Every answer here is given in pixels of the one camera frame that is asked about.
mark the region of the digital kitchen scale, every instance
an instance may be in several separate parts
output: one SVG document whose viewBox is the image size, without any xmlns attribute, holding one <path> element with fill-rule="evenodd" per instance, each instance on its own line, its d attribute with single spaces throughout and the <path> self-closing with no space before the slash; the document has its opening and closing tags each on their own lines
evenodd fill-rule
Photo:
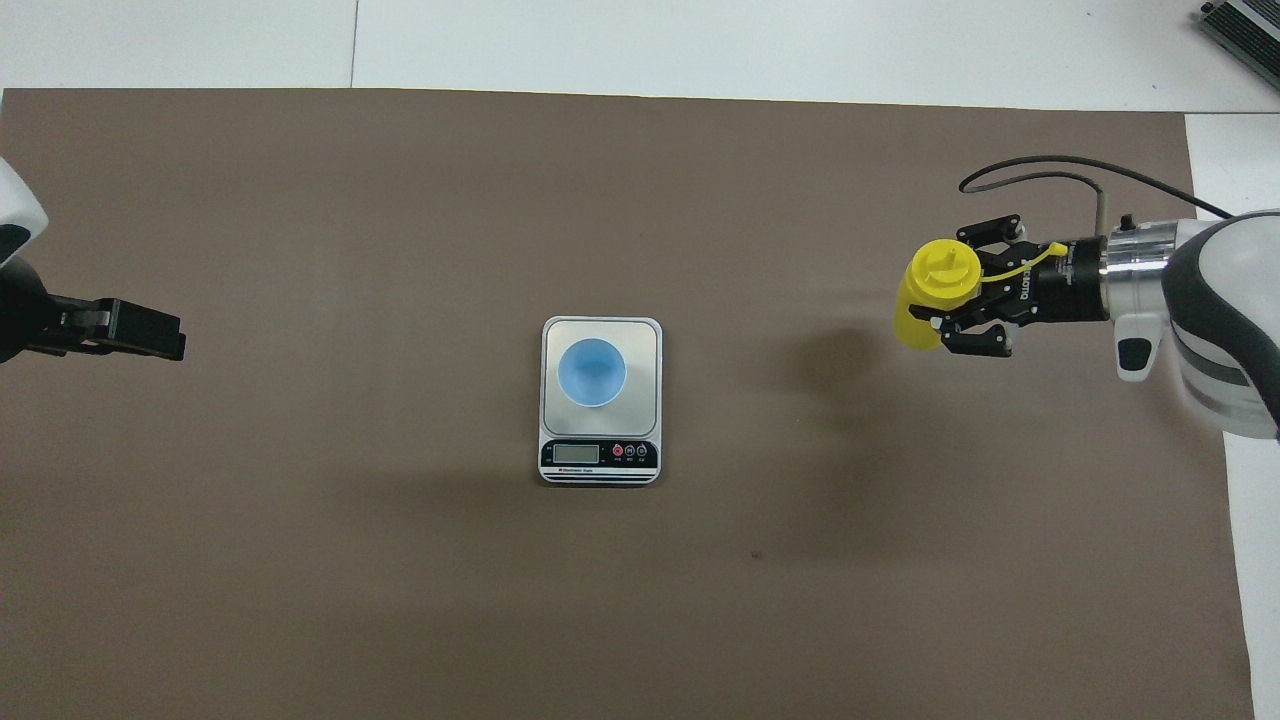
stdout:
<svg viewBox="0 0 1280 720">
<path fill-rule="evenodd" d="M 662 325 L 547 320 L 538 437 L 538 471 L 548 482 L 652 483 L 662 469 Z"/>
</svg>

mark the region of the white floor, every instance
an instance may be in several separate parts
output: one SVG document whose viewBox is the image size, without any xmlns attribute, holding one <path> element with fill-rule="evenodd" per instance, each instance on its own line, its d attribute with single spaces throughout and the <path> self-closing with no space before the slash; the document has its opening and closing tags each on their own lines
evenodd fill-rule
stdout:
<svg viewBox="0 0 1280 720">
<path fill-rule="evenodd" d="M 1280 208 L 1280 91 L 1199 0 L 4 0 L 3 87 L 442 87 L 1183 111 L 1196 191 Z M 1280 448 L 1228 438 L 1258 717 L 1280 719 Z"/>
</svg>

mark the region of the yellow squeeze bottle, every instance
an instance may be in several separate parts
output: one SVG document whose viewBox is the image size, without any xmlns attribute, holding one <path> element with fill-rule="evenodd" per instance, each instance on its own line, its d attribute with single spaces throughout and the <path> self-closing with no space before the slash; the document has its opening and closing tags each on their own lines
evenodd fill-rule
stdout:
<svg viewBox="0 0 1280 720">
<path fill-rule="evenodd" d="M 972 247 L 959 240 L 934 240 L 915 251 L 897 288 L 893 333 L 908 347 L 932 350 L 942 341 L 925 320 L 908 311 L 910 305 L 955 310 L 978 293 L 982 263 Z"/>
</svg>

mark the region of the brown mat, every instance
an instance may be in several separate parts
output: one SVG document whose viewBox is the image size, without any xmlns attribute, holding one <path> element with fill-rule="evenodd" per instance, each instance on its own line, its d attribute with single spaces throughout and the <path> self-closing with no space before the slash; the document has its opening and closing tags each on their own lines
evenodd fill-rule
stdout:
<svg viewBox="0 0 1280 720">
<path fill-rule="evenodd" d="M 966 172 L 1189 186 L 1179 115 L 12 90 L 0 151 L 51 292 L 189 334 L 0 369 L 4 717 L 1251 715 L 1221 439 L 1170 357 L 890 334 L 924 241 L 1092 225 Z M 539 484 L 556 314 L 663 323 L 657 486 Z"/>
</svg>

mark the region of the blue cup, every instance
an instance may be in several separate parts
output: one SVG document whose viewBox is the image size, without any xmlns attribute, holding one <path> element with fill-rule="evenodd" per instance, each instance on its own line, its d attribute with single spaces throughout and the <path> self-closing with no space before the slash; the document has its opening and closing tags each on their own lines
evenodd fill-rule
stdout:
<svg viewBox="0 0 1280 720">
<path fill-rule="evenodd" d="M 564 351 L 556 378 L 570 400 L 584 407 L 599 407 L 622 392 L 627 364 L 612 343 L 590 337 Z"/>
</svg>

